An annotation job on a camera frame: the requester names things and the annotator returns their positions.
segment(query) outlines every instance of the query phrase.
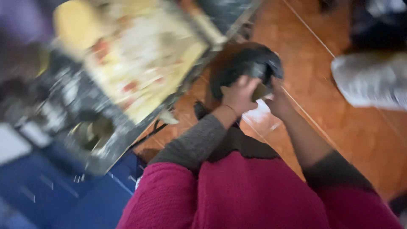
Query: hand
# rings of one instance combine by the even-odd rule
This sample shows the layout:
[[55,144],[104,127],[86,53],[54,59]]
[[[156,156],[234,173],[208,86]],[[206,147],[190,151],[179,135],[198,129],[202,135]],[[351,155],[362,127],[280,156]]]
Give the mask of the hand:
[[258,104],[252,102],[252,94],[260,82],[259,78],[241,75],[230,88],[223,92],[222,104],[231,107],[237,116],[256,109]]
[[285,116],[295,112],[294,107],[291,105],[289,99],[286,97],[282,89],[281,83],[273,78],[273,99],[266,99],[264,102],[270,108],[271,113],[277,118],[283,120]]

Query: purple object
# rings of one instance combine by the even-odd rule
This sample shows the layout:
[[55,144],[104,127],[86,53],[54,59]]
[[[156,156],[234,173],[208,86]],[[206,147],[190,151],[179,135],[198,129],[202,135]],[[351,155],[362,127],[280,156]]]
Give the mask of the purple object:
[[22,45],[53,37],[52,11],[36,0],[0,0],[0,31]]

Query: person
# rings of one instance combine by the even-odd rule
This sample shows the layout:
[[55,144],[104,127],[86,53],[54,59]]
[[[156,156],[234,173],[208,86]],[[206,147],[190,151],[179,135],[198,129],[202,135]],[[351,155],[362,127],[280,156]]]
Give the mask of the person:
[[237,127],[259,79],[241,76],[222,105],[149,162],[117,228],[392,228],[370,182],[298,114],[278,82],[265,100],[290,136],[306,183]]

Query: magenta knit sweater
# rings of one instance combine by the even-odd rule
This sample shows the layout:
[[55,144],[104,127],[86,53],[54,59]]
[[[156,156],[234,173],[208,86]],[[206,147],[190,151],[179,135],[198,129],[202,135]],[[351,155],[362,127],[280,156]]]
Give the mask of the magenta knit sweater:
[[373,190],[312,190],[281,159],[239,152],[204,162],[198,178],[174,163],[148,166],[119,229],[402,229]]

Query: bracelet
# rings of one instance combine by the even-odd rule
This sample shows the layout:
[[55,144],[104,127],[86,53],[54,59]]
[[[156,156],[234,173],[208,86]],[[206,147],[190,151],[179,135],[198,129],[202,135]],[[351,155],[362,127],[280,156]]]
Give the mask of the bracelet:
[[239,116],[237,115],[237,112],[235,111],[235,109],[233,109],[231,106],[229,106],[229,105],[227,105],[227,104],[222,104],[222,105],[229,107],[229,108],[233,111],[233,113],[234,113],[234,115],[236,116],[236,118],[239,118]]

